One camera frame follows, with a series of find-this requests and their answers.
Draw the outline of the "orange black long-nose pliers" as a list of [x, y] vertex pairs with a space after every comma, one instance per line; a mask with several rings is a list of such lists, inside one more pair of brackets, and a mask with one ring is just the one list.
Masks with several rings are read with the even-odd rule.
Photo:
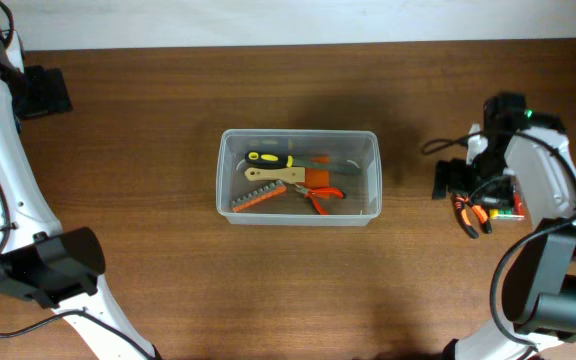
[[468, 211], [471, 211], [477, 217], [478, 224], [485, 234], [492, 233], [490, 217], [483, 207], [472, 203], [468, 197], [457, 194], [452, 195], [452, 203], [459, 225], [470, 238], [477, 239], [479, 232], [470, 221]]

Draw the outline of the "orange scraper with wooden handle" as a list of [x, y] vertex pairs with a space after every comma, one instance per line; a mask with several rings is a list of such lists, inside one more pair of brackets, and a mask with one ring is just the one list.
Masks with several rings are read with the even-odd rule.
[[331, 184], [330, 173], [326, 170], [309, 169], [304, 167], [261, 169], [248, 165], [244, 175], [249, 181], [275, 181], [281, 180], [288, 184], [299, 184], [307, 187], [326, 187]]

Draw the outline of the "orange handled pliers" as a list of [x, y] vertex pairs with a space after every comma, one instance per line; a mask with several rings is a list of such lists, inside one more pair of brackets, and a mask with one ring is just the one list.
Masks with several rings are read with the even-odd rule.
[[309, 199], [319, 215], [327, 216], [328, 212], [319, 203], [319, 199], [324, 199], [327, 197], [334, 197], [338, 199], [345, 199], [346, 194], [338, 188], [334, 187], [320, 187], [320, 188], [309, 188], [304, 185], [295, 185], [295, 190], [302, 194], [306, 199]]

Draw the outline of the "orange perforated cylinder tool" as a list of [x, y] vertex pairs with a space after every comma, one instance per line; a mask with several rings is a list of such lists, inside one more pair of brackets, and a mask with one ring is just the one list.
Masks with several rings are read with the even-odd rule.
[[281, 180], [271, 182], [233, 200], [231, 202], [231, 210], [235, 213], [242, 212], [270, 198], [279, 196], [285, 193], [286, 190], [287, 186]]

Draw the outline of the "yellow black handled file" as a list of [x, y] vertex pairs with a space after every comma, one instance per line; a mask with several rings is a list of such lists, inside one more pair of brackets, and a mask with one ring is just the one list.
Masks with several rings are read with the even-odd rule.
[[356, 167], [347, 166], [343, 164], [329, 164], [309, 161], [301, 158], [296, 158], [292, 155], [277, 155], [259, 151], [249, 151], [244, 155], [244, 160], [249, 165], [261, 169], [282, 169], [282, 168], [295, 168], [304, 167], [309, 169], [326, 170], [333, 173], [344, 175], [360, 175], [361, 170]]

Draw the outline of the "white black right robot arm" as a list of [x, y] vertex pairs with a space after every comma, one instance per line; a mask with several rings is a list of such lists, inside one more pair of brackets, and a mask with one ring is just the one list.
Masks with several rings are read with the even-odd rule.
[[464, 159], [440, 161], [432, 196], [452, 196], [470, 235], [468, 208], [500, 182], [519, 185], [533, 230], [502, 256], [489, 291], [490, 320], [454, 339], [443, 359], [538, 359], [545, 349], [576, 342], [576, 169], [566, 127], [536, 112], [524, 95], [501, 92], [483, 107], [483, 122], [457, 139], [433, 139], [425, 155], [459, 145]]

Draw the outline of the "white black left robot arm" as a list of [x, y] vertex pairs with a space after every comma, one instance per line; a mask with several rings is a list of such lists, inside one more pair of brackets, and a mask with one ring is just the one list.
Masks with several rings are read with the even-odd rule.
[[[1, 1], [0, 10], [13, 17]], [[63, 229], [22, 147], [22, 121], [71, 109], [62, 72], [25, 66], [17, 31], [0, 26], [0, 294], [53, 311], [22, 334], [64, 319], [100, 359], [157, 359], [110, 292], [98, 238]]]

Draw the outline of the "clear plastic container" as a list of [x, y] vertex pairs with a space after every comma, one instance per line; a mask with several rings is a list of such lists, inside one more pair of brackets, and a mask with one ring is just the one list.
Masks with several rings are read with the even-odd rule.
[[216, 209], [231, 224], [365, 226], [382, 205], [372, 132], [230, 129], [222, 136]]

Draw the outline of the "clear case coloured screwdrivers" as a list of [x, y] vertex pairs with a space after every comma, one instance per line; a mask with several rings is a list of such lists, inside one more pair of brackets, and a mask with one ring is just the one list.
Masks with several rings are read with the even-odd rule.
[[510, 183], [490, 196], [488, 212], [493, 220], [523, 220], [525, 210], [519, 186]]

